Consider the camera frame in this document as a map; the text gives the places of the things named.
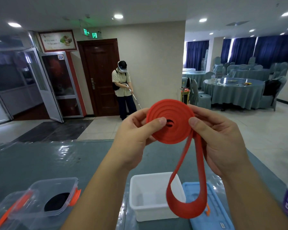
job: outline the beige shirt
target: beige shirt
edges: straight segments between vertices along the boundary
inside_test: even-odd
[[[128,72],[125,73],[120,73],[118,69],[116,69],[118,73],[116,73],[115,70],[112,72],[112,82],[118,82],[121,83],[122,85],[126,85],[126,82],[131,82],[130,80],[130,75]],[[115,95],[117,97],[124,97],[124,96],[130,96],[131,92],[129,89],[119,87],[118,90],[115,90]]]

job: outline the hand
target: hand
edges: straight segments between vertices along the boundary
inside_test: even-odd
[[[188,105],[197,117],[189,124],[203,138],[206,161],[211,170],[228,176],[250,165],[246,147],[237,124],[211,110]]]
[[[134,169],[141,162],[145,146],[156,141],[151,135],[166,124],[164,117],[146,124],[148,110],[145,108],[134,112],[122,122],[108,152],[116,164],[128,170]]]

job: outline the person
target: person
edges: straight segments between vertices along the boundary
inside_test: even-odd
[[[130,115],[137,111],[131,95],[133,87],[125,61],[122,60],[117,63],[117,68],[112,72],[112,82],[114,83],[113,88],[119,103],[119,116],[124,120],[127,117],[126,104]]]
[[[288,218],[252,166],[237,124],[213,111],[189,107],[197,116],[189,124],[203,138],[206,161],[223,180],[235,229],[288,230]],[[115,229],[128,173],[142,160],[144,147],[155,141],[151,135],[166,124],[164,117],[145,124],[148,110],[122,122],[61,230]]]

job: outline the white plastic basin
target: white plastic basin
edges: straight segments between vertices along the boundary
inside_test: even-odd
[[[172,173],[142,174],[131,178],[129,200],[137,221],[178,218],[170,210],[165,194]],[[178,175],[175,176],[171,188],[179,201],[186,201]]]

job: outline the glass door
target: glass door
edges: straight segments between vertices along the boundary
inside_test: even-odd
[[[49,117],[53,120],[63,123],[64,121],[61,110],[55,98],[52,87],[49,85],[49,78],[44,72],[36,48],[26,49],[24,52],[27,62],[29,63],[33,76],[36,80],[40,95],[42,96]]]
[[[64,118],[83,117],[65,51],[40,53]]]

